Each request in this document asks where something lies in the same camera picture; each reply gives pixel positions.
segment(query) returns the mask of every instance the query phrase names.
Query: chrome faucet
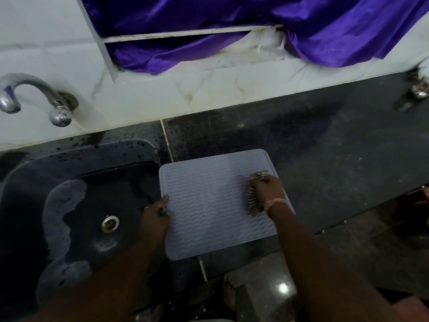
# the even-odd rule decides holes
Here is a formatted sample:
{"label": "chrome faucet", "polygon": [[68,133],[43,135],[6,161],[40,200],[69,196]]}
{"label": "chrome faucet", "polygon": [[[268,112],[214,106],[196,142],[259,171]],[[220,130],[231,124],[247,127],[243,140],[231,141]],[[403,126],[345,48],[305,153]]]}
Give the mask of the chrome faucet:
{"label": "chrome faucet", "polygon": [[56,91],[45,81],[34,75],[24,73],[9,73],[0,77],[0,110],[13,114],[21,110],[21,104],[15,95],[15,88],[19,85],[31,85],[39,89],[53,106],[48,113],[49,120],[57,127],[66,127],[72,121],[72,111],[79,103],[72,94],[65,91]]}

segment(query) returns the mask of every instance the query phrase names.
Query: light blue silicone mat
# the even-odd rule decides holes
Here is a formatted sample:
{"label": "light blue silicone mat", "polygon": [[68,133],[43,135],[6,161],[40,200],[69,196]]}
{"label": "light blue silicone mat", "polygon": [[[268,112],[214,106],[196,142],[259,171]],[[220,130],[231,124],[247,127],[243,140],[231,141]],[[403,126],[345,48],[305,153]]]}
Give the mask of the light blue silicone mat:
{"label": "light blue silicone mat", "polygon": [[185,259],[276,234],[268,216],[248,211],[249,177],[262,170],[277,176],[262,149],[163,165],[161,195],[169,194],[166,209],[172,213],[167,256]]}

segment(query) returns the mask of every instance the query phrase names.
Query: purple satin fabric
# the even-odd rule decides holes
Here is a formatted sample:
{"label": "purple satin fabric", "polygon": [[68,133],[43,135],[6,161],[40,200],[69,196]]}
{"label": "purple satin fabric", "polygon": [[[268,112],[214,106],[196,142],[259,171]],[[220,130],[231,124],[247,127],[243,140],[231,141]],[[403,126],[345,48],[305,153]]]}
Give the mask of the purple satin fabric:
{"label": "purple satin fabric", "polygon": [[[429,0],[82,1],[102,37],[281,23],[288,50],[330,67],[384,58],[429,11]],[[106,47],[121,67],[157,74],[181,61],[210,56],[245,34],[149,39]]]}

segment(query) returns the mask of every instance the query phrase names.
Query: sink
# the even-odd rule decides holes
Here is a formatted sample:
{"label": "sink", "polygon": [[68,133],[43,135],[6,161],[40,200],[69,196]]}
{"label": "sink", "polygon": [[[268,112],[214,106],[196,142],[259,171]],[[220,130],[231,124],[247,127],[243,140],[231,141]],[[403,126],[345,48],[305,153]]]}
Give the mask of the sink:
{"label": "sink", "polygon": [[[159,166],[157,150],[133,139],[39,157],[8,172],[0,200],[0,320],[34,312],[135,242],[144,207],[160,197]],[[165,260],[158,250],[149,275]]]}

